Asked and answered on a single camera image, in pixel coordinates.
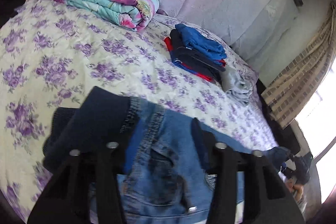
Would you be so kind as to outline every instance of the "floral bedspread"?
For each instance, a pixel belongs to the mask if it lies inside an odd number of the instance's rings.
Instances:
[[[42,144],[55,108],[79,107],[95,86],[140,96],[212,126],[249,148],[276,146],[256,94],[242,107],[221,90],[173,66],[163,39],[173,18],[156,15],[143,33],[53,0],[30,0],[0,30],[0,189],[26,221],[51,177]],[[257,80],[222,40],[228,65]]]

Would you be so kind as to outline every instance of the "window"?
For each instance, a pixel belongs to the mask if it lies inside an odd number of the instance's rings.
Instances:
[[[322,202],[336,184],[336,62],[296,117],[317,161]]]

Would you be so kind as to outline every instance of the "metal rivet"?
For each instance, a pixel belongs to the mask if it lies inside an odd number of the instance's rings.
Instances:
[[[197,210],[197,207],[194,206],[194,207],[190,207],[189,210],[188,210],[188,213],[193,213],[193,212],[196,212]]]
[[[253,155],[255,155],[256,157],[260,158],[260,157],[262,157],[264,154],[263,154],[263,152],[261,152],[260,150],[254,150],[254,151],[253,151]]]
[[[216,143],[215,146],[218,149],[225,149],[225,148],[227,148],[227,145],[225,143]]]
[[[70,156],[79,156],[81,154],[81,152],[78,149],[73,149],[70,151]]]
[[[106,147],[109,149],[114,149],[117,148],[119,146],[119,144],[117,142],[109,142],[106,144]]]

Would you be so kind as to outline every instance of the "curtain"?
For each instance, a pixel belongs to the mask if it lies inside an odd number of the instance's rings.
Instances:
[[[300,113],[324,79],[336,55],[336,3],[308,46],[262,93],[271,117],[285,128]]]

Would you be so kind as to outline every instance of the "denim jeans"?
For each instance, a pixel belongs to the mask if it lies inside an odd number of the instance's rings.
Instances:
[[[128,223],[197,223],[205,220],[213,196],[214,177],[205,174],[191,135],[192,118],[164,109],[143,99],[132,98],[140,120],[134,131],[138,144],[128,175],[118,175],[122,204]],[[233,138],[200,123],[218,142],[236,151],[251,153]],[[285,150],[265,151],[277,166]],[[237,174],[237,203],[244,200],[244,175]],[[94,201],[91,209],[95,211]],[[196,210],[189,213],[190,207]]]
[[[57,170],[70,150],[96,151],[108,141],[120,142],[130,126],[123,173],[118,176],[121,202],[128,223],[192,224],[205,220],[215,177],[201,168],[191,132],[192,118],[141,98],[120,97],[94,88],[80,109],[53,119],[52,134],[44,145],[44,166]],[[200,123],[218,142],[251,153],[233,138]],[[265,155],[279,168],[287,151],[273,148]],[[237,202],[244,199],[244,177],[238,173]],[[95,210],[95,189],[89,192]]]

